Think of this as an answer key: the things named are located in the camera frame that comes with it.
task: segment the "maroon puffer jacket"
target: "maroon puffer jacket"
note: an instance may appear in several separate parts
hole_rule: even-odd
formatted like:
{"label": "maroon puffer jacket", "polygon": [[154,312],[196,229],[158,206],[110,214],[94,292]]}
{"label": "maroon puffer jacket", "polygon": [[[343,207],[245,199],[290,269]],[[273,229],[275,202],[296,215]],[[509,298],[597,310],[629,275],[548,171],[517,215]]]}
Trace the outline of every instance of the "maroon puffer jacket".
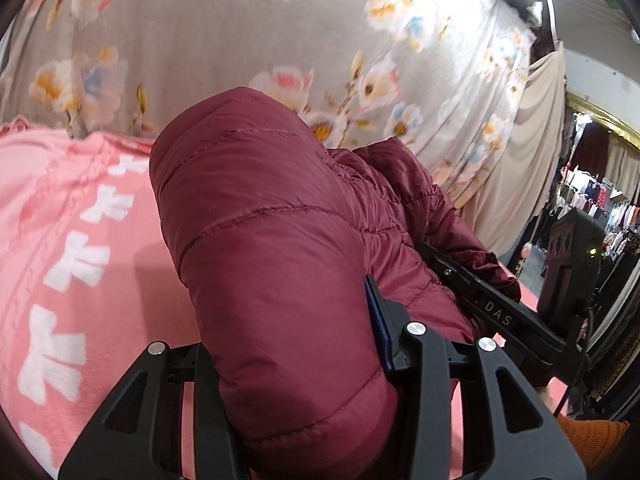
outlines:
{"label": "maroon puffer jacket", "polygon": [[388,441],[398,394],[376,354],[367,273],[458,341],[474,326],[414,243],[520,297],[402,142],[327,151],[257,91],[181,114],[155,143],[150,174],[228,418],[270,478],[354,479]]}

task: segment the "black cable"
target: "black cable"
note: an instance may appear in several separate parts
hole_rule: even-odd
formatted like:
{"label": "black cable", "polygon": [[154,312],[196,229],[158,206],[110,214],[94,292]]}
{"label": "black cable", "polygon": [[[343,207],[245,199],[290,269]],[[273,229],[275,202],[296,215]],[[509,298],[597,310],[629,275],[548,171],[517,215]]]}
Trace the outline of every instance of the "black cable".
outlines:
{"label": "black cable", "polygon": [[565,402],[567,402],[567,399],[569,398],[569,395],[571,395],[571,391],[582,380],[583,368],[584,368],[585,364],[587,363],[587,349],[589,348],[589,342],[591,341],[591,336],[593,335],[593,325],[595,323],[594,315],[593,315],[593,309],[592,308],[590,308],[588,310],[588,316],[589,316],[589,320],[587,322],[588,323],[588,325],[587,325],[587,333],[586,333],[586,335],[584,337],[584,343],[582,345],[582,352],[580,353],[580,363],[578,364],[578,368],[575,371],[574,380],[571,381],[571,383],[567,386],[566,390],[564,391],[564,395],[562,396],[562,399],[560,399],[560,403],[558,404],[558,407],[554,411],[554,416],[555,417],[557,417],[560,414],[560,412],[562,411],[562,407],[564,406]]}

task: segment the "beige floral curtain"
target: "beige floral curtain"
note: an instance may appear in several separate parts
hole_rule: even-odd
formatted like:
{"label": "beige floral curtain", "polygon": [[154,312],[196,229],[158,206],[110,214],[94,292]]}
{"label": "beige floral curtain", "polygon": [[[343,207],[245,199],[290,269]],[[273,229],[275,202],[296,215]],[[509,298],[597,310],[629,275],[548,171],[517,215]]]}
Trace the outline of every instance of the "beige floral curtain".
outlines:
{"label": "beige floral curtain", "polygon": [[462,206],[504,153],[533,39],[502,0],[29,0],[0,119],[155,137],[251,86],[328,147],[401,137]]}
{"label": "beige floral curtain", "polygon": [[515,126],[484,187],[462,208],[482,243],[504,254],[530,218],[539,214],[558,165],[564,125],[564,47],[535,62]]}

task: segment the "pink flower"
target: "pink flower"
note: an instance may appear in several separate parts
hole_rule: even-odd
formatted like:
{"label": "pink flower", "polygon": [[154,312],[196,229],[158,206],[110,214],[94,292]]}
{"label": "pink flower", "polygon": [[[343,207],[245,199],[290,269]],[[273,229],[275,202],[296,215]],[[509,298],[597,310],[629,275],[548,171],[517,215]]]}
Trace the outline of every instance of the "pink flower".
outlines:
{"label": "pink flower", "polygon": [[260,72],[251,79],[249,86],[276,99],[289,110],[299,114],[306,107],[313,81],[313,70],[303,74],[297,68],[277,66],[270,74]]}

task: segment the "gold frame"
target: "gold frame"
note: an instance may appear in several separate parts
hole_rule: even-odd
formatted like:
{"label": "gold frame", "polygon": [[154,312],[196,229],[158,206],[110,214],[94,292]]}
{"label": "gold frame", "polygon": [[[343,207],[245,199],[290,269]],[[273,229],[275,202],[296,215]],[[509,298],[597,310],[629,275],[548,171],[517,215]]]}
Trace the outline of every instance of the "gold frame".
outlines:
{"label": "gold frame", "polygon": [[577,96],[571,91],[566,93],[566,98],[571,108],[579,112],[588,112],[594,121],[598,121],[602,126],[608,128],[612,134],[622,137],[636,150],[640,151],[640,132],[635,131],[631,126],[623,123],[619,118],[611,115],[598,105]]}

